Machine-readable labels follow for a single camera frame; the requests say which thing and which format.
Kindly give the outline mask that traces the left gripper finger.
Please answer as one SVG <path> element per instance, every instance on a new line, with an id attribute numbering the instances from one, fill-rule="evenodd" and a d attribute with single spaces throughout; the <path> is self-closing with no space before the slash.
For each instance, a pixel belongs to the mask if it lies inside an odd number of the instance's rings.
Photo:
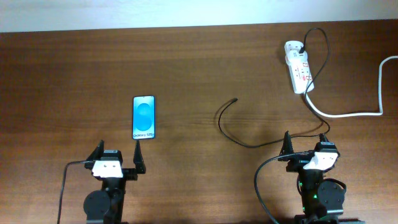
<path id="1" fill-rule="evenodd" d="M 84 167 L 86 169 L 92 169 L 94 167 L 94 163 L 97 160 L 100 160 L 104 153 L 104 141 L 101 140 L 94 151 L 86 158 L 86 163 Z"/>
<path id="2" fill-rule="evenodd" d="M 139 140 L 136 141 L 133 162 L 135 164 L 136 172 L 138 174 L 146 173 L 146 165 L 144 164 L 144 159 L 142 156 L 141 145 Z"/>

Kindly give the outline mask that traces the blue Samsung Galaxy smartphone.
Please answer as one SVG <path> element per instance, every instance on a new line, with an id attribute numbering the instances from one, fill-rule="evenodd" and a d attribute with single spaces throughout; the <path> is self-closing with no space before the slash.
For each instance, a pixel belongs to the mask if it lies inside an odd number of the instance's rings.
<path id="1" fill-rule="evenodd" d="M 135 96 L 133 98 L 132 138 L 155 138 L 155 97 Z"/>

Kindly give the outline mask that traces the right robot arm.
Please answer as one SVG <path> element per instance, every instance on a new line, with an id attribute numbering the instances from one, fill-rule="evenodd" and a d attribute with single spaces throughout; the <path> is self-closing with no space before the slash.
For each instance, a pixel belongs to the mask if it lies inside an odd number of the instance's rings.
<path id="1" fill-rule="evenodd" d="M 296 186 L 302 199 L 303 214 L 294 217 L 295 223 L 362 223 L 357 218 L 340 219 L 347 186 L 345 183 L 325 178 L 340 157 L 334 143 L 324 134 L 313 150 L 294 152 L 292 137 L 286 132 L 279 154 L 286 161 L 287 172 L 298 174 Z"/>

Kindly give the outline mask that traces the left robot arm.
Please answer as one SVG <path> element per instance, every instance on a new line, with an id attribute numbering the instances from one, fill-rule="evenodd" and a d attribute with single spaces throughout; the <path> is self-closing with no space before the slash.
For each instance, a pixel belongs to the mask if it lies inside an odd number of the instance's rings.
<path id="1" fill-rule="evenodd" d="M 88 194 L 83 202 L 87 223 L 121 223 L 126 194 L 126 182 L 136 181 L 139 174 L 146 173 L 141 145 L 136 141 L 133 168 L 123 168 L 123 156 L 119 150 L 106 150 L 101 140 L 88 156 L 85 168 L 92 176 L 102 181 L 99 190 Z"/>

